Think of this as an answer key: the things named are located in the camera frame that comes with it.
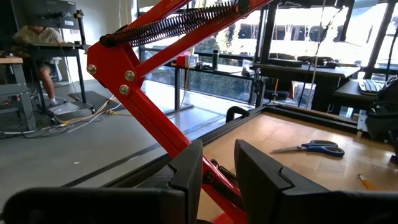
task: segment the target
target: robotic arm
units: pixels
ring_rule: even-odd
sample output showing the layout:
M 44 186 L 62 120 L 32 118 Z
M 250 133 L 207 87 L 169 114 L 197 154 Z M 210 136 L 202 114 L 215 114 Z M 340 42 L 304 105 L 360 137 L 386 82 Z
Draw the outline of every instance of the robotic arm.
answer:
M 88 49 L 87 71 L 118 98 L 172 157 L 191 142 L 141 91 L 145 76 L 271 0 L 236 0 L 167 17 L 187 2 L 162 0 L 133 23 L 103 36 Z M 186 35 L 145 62 L 141 63 L 133 52 L 132 47 L 182 34 Z M 203 184 L 202 189 L 235 223 L 246 223 L 239 189 L 206 157 L 203 175 L 208 184 Z

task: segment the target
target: black bag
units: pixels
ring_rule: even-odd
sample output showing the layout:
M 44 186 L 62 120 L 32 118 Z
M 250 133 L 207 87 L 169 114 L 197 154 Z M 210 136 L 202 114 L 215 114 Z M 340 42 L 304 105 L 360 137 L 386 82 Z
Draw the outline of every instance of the black bag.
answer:
M 398 130 L 398 77 L 392 77 L 377 94 L 367 113 L 366 126 L 373 139 L 390 139 L 389 132 Z

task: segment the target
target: floor mat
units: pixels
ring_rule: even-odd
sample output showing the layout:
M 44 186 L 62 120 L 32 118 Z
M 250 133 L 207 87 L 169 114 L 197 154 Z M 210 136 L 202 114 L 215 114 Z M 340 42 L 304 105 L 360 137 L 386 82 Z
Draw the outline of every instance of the floor mat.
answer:
M 69 93 L 68 96 L 74 100 L 80 100 L 81 98 L 81 93 Z M 100 95 L 99 93 L 95 92 L 95 91 L 86 91 L 86 99 L 87 99 L 87 103 L 91 104 L 94 106 L 95 110 L 98 110 L 107 100 L 107 97 Z M 119 103 L 115 102 L 115 101 L 110 101 L 108 103 L 108 105 L 106 106 L 106 110 L 111 109 L 111 108 L 115 108 L 119 105 Z M 118 108 L 113 109 L 114 111 L 121 111 L 121 110 L 125 110 L 123 105 L 120 105 Z

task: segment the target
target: pen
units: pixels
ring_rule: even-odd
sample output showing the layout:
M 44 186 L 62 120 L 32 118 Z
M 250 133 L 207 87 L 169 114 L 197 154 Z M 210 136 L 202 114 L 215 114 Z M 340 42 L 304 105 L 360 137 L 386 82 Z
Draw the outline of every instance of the pen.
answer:
M 362 183 L 369 189 L 369 190 L 373 190 L 373 186 L 371 185 L 371 183 L 362 175 L 362 174 L 358 174 L 358 178 L 362 181 Z

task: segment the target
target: floor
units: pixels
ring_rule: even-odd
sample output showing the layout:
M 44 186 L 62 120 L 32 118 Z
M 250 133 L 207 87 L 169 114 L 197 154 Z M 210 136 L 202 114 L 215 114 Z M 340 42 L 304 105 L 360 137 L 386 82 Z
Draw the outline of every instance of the floor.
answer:
M 358 179 L 362 174 L 376 190 L 398 190 L 398 166 L 389 162 L 390 145 L 358 139 L 355 134 L 295 119 L 263 113 L 204 148 L 204 155 L 216 159 L 235 173 L 234 144 L 243 139 L 304 177 L 330 190 L 367 190 Z M 298 146 L 313 139 L 336 142 L 345 150 L 342 159 L 311 152 L 270 154 L 271 150 Z M 202 190 L 198 218 L 212 220 L 222 209 Z
M 75 83 L 75 88 L 80 92 L 78 83 Z M 111 93 L 95 80 L 86 82 L 85 88 L 111 97 Z M 173 108 L 172 86 L 149 81 L 144 83 L 142 89 L 162 111 Z M 56 87 L 57 96 L 68 98 L 67 94 L 71 92 L 75 90 L 70 85 Z M 249 109 L 247 105 L 191 92 L 186 93 L 184 102 L 195 107 L 169 117 L 190 139 L 196 139 L 224 124 L 226 110 L 231 106 Z M 0 210 L 8 197 L 22 189 L 67 183 L 79 187 L 99 187 L 165 154 L 134 118 L 114 115 L 102 117 L 100 122 L 60 136 L 0 140 Z M 94 178 L 73 182 L 128 157 L 130 159 L 127 162 Z

